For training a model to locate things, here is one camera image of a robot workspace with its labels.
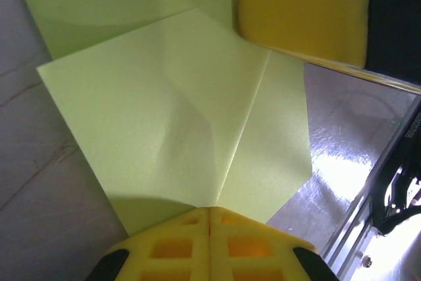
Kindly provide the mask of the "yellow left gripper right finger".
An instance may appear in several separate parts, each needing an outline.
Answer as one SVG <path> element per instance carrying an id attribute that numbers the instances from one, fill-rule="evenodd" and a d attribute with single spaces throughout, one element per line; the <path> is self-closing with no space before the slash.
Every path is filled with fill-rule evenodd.
<path id="1" fill-rule="evenodd" d="M 335 280 L 311 243 L 222 207 L 210 209 L 211 280 Z"/>

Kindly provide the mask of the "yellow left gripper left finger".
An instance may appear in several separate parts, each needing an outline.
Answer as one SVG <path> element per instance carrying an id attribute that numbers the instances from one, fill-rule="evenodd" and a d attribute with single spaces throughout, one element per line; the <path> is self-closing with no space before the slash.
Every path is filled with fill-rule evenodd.
<path id="1" fill-rule="evenodd" d="M 210 209 L 198 208 L 110 248 L 87 280 L 209 280 Z"/>

